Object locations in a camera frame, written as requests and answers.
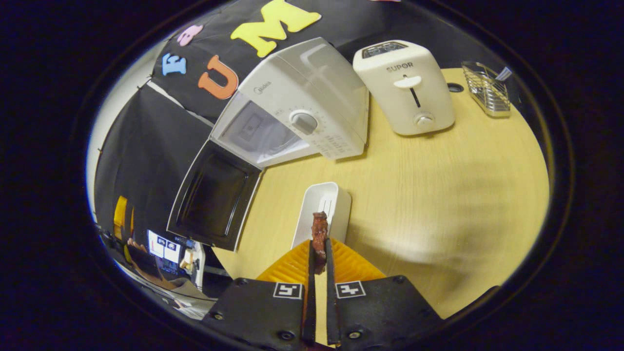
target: toaster lever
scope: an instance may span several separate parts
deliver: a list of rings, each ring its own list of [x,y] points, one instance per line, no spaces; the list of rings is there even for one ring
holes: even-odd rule
[[[413,87],[418,86],[422,82],[422,78],[420,76],[416,77],[405,77],[400,81],[394,82],[394,86],[401,89],[411,89]]]

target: midea logo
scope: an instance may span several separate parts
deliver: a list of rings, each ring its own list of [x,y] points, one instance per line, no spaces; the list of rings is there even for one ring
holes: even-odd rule
[[[260,94],[262,94],[262,91],[265,90],[266,87],[268,87],[270,85],[271,85],[271,82],[266,82],[266,83],[262,84],[259,87],[253,88],[253,92],[255,92],[256,94],[260,95]]]

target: white toaster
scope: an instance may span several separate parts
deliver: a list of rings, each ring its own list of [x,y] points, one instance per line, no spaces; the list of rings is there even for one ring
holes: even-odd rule
[[[401,135],[439,131],[455,123],[451,94],[429,50],[402,40],[356,52],[353,69]]]

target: yellow letter m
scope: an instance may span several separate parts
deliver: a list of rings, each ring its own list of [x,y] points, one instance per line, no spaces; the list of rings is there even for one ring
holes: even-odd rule
[[[285,0],[272,0],[260,9],[264,22],[243,23],[230,36],[231,39],[242,39],[258,51],[259,57],[265,57],[275,47],[275,41],[266,41],[261,37],[284,40],[286,32],[281,22],[286,24],[289,32],[298,32],[321,19],[316,12],[307,12]]]

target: oven door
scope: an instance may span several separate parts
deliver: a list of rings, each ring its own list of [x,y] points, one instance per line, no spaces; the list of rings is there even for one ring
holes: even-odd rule
[[[178,190],[167,231],[236,250],[260,172],[213,141],[206,141]]]

